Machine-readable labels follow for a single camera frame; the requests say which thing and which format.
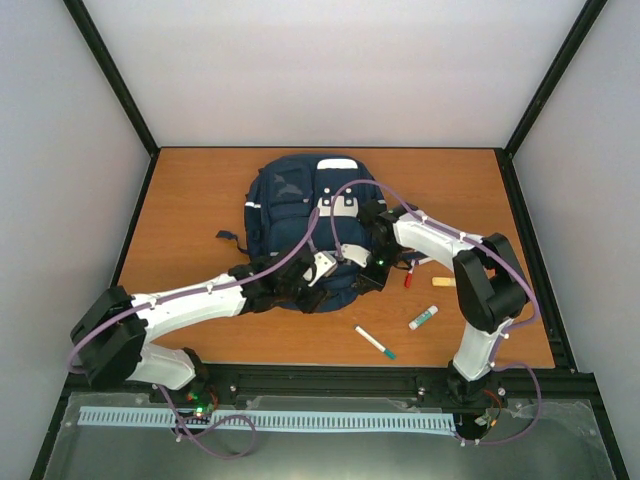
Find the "green capped white marker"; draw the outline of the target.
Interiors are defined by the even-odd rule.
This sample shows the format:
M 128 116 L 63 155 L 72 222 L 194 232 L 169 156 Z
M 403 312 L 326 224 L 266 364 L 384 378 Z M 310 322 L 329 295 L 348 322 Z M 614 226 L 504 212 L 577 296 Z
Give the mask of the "green capped white marker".
M 367 332 L 360 325 L 355 325 L 354 330 L 360 336 L 362 336 L 367 342 L 369 342 L 372 346 L 374 346 L 378 351 L 384 354 L 386 357 L 388 357 L 391 360 L 396 359 L 396 355 L 389 348 L 387 348 L 385 345 L 379 342 L 376 338 L 374 338 L 369 332 Z

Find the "navy blue student backpack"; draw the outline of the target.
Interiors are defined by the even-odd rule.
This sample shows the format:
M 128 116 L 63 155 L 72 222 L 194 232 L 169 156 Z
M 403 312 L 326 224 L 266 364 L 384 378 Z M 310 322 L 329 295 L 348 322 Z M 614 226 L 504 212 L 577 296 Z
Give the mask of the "navy blue student backpack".
M 371 252 L 372 236 L 357 218 L 359 208 L 371 201 L 387 208 L 373 175 L 356 159 L 321 154 L 281 157 L 260 169 L 249 188 L 246 244 L 240 250 L 250 262 L 302 249 L 329 252 L 338 266 L 320 281 L 331 296 L 315 313 L 343 309 L 360 296 L 354 283 L 362 268 L 343 260 L 340 247 L 355 244 Z M 391 268 L 407 270 L 412 260 L 422 258 L 408 251 Z

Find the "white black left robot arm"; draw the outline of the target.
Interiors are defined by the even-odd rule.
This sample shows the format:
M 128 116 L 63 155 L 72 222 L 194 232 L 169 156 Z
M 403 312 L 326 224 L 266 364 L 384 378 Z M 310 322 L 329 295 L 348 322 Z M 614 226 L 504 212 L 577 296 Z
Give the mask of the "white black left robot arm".
M 327 252 L 260 257 L 210 280 L 187 287 L 130 295 L 121 286 L 104 291 L 73 327 L 71 369 L 91 388 L 103 390 L 127 381 L 161 384 L 186 402 L 201 400 L 208 378 L 197 370 L 189 348 L 168 349 L 158 338 L 216 318 L 261 313 L 292 304 L 314 312 L 329 296 L 322 278 L 336 259 Z

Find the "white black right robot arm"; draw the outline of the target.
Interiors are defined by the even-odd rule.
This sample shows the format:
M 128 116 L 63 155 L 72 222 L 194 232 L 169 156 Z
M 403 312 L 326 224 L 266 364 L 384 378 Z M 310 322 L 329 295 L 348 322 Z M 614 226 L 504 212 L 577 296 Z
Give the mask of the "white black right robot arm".
M 453 273 L 466 325 L 448 366 L 447 389 L 453 402 L 471 402 L 486 385 L 498 346 L 515 319 L 526 304 L 538 306 L 509 240 L 501 234 L 457 232 L 422 211 L 387 209 L 375 201 L 360 207 L 357 218 L 373 239 L 356 277 L 358 293 L 383 290 L 391 267 L 410 250 Z

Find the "red capped white marker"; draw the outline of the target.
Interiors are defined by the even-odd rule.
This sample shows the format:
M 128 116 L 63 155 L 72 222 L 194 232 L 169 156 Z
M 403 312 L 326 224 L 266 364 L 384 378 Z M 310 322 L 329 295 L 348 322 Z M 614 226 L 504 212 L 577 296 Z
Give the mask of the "red capped white marker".
M 407 270 L 407 273 L 406 273 L 406 276 L 405 276 L 405 280 L 404 280 L 404 287 L 407 288 L 407 289 L 411 287 L 414 270 L 415 270 L 417 265 L 418 265 L 418 261 L 417 260 L 412 260 L 411 264 L 410 264 L 410 266 L 409 266 L 409 268 Z

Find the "yellow highlighter pen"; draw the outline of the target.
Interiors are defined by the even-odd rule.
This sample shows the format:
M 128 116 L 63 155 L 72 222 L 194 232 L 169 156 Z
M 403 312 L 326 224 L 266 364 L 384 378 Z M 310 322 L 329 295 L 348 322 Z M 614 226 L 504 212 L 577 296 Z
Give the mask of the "yellow highlighter pen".
M 456 280 L 452 277 L 433 277 L 431 283 L 434 287 L 455 287 Z

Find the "green white glue stick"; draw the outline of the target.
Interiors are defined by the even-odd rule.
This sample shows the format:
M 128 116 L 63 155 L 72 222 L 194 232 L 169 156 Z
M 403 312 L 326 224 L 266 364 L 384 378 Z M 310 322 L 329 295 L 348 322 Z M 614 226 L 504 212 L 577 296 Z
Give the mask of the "green white glue stick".
M 412 321 L 409 322 L 408 326 L 411 330 L 416 330 L 421 327 L 425 322 L 431 319 L 435 314 L 439 311 L 438 307 L 435 305 L 430 306 L 425 311 L 420 313 L 417 317 L 415 317 Z

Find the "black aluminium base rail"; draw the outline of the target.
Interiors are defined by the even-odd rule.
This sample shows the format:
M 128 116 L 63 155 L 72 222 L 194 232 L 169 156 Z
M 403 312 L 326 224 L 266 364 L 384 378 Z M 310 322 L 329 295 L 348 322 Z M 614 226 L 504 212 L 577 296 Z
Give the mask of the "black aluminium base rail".
M 245 402 L 259 396 L 387 398 L 410 406 L 443 411 L 471 411 L 489 407 L 498 397 L 502 406 L 516 399 L 535 400 L 530 374 L 522 367 L 491 373 L 480 386 L 467 387 L 465 397 L 456 398 L 449 389 L 451 376 L 446 368 L 410 367 L 327 367 L 278 365 L 205 364 L 209 383 L 222 405 L 244 409 Z M 574 370 L 534 370 L 543 400 L 587 400 L 603 406 L 593 374 Z M 94 386 L 81 375 L 69 375 L 65 387 L 73 391 L 150 392 L 151 386 L 138 381 Z

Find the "metal front base plate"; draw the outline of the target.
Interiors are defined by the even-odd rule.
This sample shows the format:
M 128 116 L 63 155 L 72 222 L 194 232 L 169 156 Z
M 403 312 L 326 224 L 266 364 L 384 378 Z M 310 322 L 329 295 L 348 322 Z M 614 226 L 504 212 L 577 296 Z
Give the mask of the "metal front base plate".
M 142 395 L 80 394 L 37 479 L 623 479 L 586 400 L 515 400 L 482 444 L 423 431 L 295 433 L 215 430 L 198 443 L 168 428 L 84 425 L 83 407 Z

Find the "black right frame post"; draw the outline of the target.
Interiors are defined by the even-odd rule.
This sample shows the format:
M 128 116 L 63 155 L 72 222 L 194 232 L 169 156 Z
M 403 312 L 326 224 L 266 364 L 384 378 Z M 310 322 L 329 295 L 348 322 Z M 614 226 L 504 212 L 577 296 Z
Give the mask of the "black right frame post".
M 503 148 L 507 160 L 512 161 L 516 156 L 607 3 L 607 0 L 588 0 L 584 2 L 506 146 Z

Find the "black frame post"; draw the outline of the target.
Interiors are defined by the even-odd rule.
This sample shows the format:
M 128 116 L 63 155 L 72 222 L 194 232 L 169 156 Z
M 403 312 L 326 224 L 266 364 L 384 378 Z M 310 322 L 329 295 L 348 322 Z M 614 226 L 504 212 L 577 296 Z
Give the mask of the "black frame post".
M 149 156 L 156 155 L 159 147 L 85 3 L 81 0 L 63 0 L 63 4 L 145 151 Z
M 516 156 L 607 3 L 607 0 L 588 0 L 584 2 L 506 146 L 503 148 L 507 160 L 512 161 Z

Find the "black left frame post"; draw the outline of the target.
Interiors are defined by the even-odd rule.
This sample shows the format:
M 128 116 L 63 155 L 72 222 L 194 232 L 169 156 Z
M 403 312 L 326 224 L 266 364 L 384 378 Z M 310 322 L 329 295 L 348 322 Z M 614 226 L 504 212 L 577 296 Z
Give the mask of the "black left frame post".
M 85 3 L 81 0 L 63 0 L 63 4 L 145 151 L 149 156 L 156 155 L 159 147 Z

